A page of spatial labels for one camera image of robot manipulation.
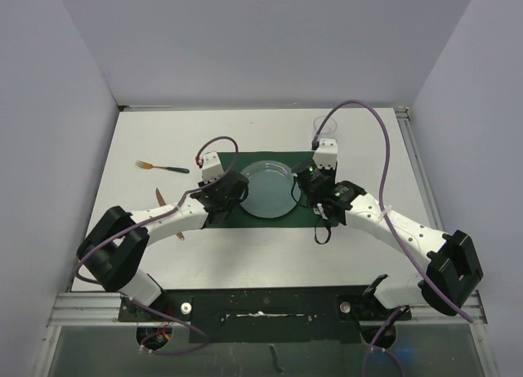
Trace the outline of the clear plastic cup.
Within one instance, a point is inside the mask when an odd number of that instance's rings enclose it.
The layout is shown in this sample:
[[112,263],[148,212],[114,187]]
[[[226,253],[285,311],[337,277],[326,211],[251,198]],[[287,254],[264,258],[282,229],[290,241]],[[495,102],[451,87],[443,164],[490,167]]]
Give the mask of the clear plastic cup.
[[337,122],[331,117],[326,119],[325,116],[320,116],[313,121],[313,136],[318,136],[318,139],[335,139],[337,132]]

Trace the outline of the teal round plate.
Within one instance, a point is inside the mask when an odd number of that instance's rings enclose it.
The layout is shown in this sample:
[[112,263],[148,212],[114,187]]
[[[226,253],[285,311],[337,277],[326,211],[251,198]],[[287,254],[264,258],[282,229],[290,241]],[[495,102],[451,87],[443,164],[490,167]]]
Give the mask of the teal round plate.
[[287,164],[261,160],[246,166],[241,174],[248,179],[248,196],[241,207],[256,218],[283,217],[297,206],[301,198]]

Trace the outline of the dark green placemat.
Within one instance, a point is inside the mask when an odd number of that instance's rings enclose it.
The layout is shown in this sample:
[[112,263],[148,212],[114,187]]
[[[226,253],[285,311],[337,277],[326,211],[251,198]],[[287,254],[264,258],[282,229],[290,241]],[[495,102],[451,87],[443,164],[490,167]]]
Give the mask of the dark green placemat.
[[[241,152],[237,156],[234,170],[238,173],[248,166],[261,160],[275,160],[287,164],[291,170],[305,161],[310,159],[310,151],[258,151],[258,152]],[[301,194],[297,206],[290,212],[280,218],[263,219],[256,218],[244,211],[241,204],[235,209],[234,213],[225,221],[218,224],[212,224],[211,228],[312,228],[318,218],[312,211],[303,207],[306,203],[306,197]]]

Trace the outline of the copper knife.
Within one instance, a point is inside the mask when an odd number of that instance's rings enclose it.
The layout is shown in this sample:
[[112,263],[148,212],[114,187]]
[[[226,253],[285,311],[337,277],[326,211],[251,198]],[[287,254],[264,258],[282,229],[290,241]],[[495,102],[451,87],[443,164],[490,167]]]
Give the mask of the copper knife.
[[[155,196],[156,196],[156,200],[157,200],[159,206],[166,205],[165,199],[163,198],[163,195],[161,194],[159,188],[155,189]],[[177,237],[180,240],[184,240],[185,239],[184,235],[181,232],[177,233]]]

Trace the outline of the gold fork green handle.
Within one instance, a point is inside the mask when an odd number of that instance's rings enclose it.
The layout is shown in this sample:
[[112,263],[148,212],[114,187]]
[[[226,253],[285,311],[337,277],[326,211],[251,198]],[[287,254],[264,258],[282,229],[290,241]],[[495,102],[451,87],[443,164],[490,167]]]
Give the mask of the gold fork green handle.
[[137,160],[135,162],[135,165],[138,168],[147,169],[147,170],[150,170],[150,169],[161,169],[161,170],[165,170],[165,171],[169,171],[169,172],[173,172],[173,173],[183,173],[183,174],[189,174],[190,173],[190,170],[188,168],[179,168],[179,167],[172,167],[172,166],[154,165],[154,164],[151,164],[151,163],[148,163],[148,162],[144,162],[144,161],[141,161],[141,160]]

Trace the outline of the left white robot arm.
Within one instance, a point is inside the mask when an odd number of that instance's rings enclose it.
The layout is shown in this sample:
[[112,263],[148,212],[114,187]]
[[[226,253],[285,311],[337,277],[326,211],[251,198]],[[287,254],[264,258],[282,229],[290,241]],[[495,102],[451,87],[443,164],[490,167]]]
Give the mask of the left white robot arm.
[[232,171],[207,186],[200,183],[197,189],[185,192],[177,204],[134,212],[114,206],[78,247],[78,263],[91,273],[92,283],[136,301],[141,315],[158,320],[167,301],[161,286],[139,268],[146,248],[227,219],[247,195],[248,179]]

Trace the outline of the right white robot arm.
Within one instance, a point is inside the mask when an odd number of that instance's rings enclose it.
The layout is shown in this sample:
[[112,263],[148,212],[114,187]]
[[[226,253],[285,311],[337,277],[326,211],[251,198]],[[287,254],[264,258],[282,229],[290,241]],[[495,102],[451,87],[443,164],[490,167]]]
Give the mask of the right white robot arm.
[[383,274],[368,288],[366,313],[383,318],[392,308],[428,305],[446,316],[462,315],[463,304],[484,274],[472,238],[432,229],[384,207],[363,187],[335,182],[335,172],[313,159],[293,169],[308,205],[326,223],[363,231],[402,253],[414,266],[412,274]]

